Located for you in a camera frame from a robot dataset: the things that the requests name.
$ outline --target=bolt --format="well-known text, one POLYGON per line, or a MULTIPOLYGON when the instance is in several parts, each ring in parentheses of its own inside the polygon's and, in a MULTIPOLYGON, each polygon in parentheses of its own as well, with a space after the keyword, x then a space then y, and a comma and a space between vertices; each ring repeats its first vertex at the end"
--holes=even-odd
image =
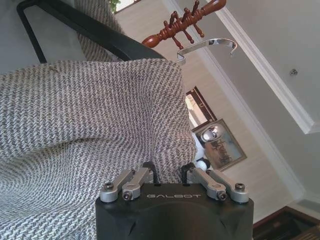
POLYGON ((216 196, 220 201, 225 201, 227 199, 227 194, 224 191, 219 191, 216 196))
POLYGON ((110 191, 114 188, 114 184, 112 182, 107 182, 105 184, 103 184, 103 189, 106 191, 110 191))
POLYGON ((234 187, 237 192, 244 192, 246 188, 243 183, 239 183, 239 182, 236 183, 234 187))
POLYGON ((123 200, 125 200, 126 202, 130 201, 131 198, 132 198, 132 193, 130 191, 125 191, 123 194, 122 194, 122 198, 123 200))

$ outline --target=gray woven blanket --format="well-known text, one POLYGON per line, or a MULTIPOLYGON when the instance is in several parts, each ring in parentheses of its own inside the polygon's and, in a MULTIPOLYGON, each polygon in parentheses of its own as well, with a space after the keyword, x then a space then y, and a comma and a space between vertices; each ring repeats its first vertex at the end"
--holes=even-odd
MULTIPOLYGON (((121 32, 106 3, 75 6, 121 32)), ((147 161, 162 182, 177 182, 193 160, 180 68, 160 59, 105 62, 117 59, 79 41, 91 62, 0 76, 1 240, 95 239, 104 182, 147 161)))

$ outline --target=silver hanger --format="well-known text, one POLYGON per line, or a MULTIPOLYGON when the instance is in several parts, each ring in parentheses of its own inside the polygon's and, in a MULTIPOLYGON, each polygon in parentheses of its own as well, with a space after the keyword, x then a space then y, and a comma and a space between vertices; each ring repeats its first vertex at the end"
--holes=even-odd
POLYGON ((177 52, 177 57, 178 60, 176 61, 177 64, 179 64, 180 66, 184 65, 186 63, 186 57, 184 56, 185 54, 188 54, 190 52, 193 52, 197 49, 203 48, 203 47, 207 47, 210 45, 225 45, 228 46, 230 48, 232 48, 232 51, 230 52, 230 55, 233 56, 235 50, 238 47, 238 44, 235 41, 232 41, 230 39, 227 38, 212 38, 209 40, 205 40, 196 44, 193 44, 191 46, 188 46, 180 51, 177 52))

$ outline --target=wooden coat rack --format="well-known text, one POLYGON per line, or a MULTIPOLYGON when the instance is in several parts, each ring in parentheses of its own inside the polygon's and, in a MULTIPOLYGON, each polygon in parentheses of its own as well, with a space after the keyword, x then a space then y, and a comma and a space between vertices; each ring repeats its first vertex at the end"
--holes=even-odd
POLYGON ((194 26, 197 33, 203 38, 205 34, 202 30, 197 26, 197 22, 208 14, 211 14, 215 11, 222 9, 227 3, 227 0, 211 0, 208 4, 204 5, 201 9, 199 7, 199 1, 196 0, 192 9, 192 12, 186 7, 184 8, 184 14, 182 17, 179 17, 177 11, 174 11, 171 14, 169 23, 164 21, 164 28, 160 30, 158 34, 154 34, 148 36, 145 40, 143 40, 142 44, 149 48, 154 48, 157 46, 162 40, 166 40, 168 38, 172 38, 175 44, 179 47, 179 49, 183 49, 184 47, 181 43, 175 38, 175 35, 179 32, 184 32, 187 39, 193 44, 195 41, 192 39, 189 33, 187 33, 187 28, 191 25, 194 26))

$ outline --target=wooden furniture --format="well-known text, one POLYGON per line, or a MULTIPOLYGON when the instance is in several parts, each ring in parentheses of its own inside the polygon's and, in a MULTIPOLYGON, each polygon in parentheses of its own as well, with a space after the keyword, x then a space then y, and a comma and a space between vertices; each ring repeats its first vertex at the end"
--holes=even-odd
POLYGON ((310 228, 292 240, 320 240, 320 225, 310 228))
POLYGON ((320 220, 285 206, 253 225, 253 239, 292 240, 303 236, 319 224, 320 220))
POLYGON ((190 41, 191 44, 193 44, 195 41, 192 39, 190 34, 187 33, 187 28, 193 25, 197 33, 203 38, 205 34, 197 26, 197 22, 201 20, 203 16, 206 16, 208 14, 222 9, 226 5, 226 3, 226 0, 212 0, 208 4, 204 5, 201 9, 198 9, 199 1, 196 0, 192 11, 190 11, 187 7, 184 8, 184 14, 182 17, 179 17, 177 11, 174 11, 171 14, 169 23, 167 21, 164 21, 164 28, 160 30, 158 34, 148 36, 145 40, 142 41, 142 44, 149 48, 154 48, 162 40, 172 38, 175 44, 179 47, 179 49, 183 49, 184 47, 175 38, 175 35, 179 32, 184 32, 187 39, 190 41))

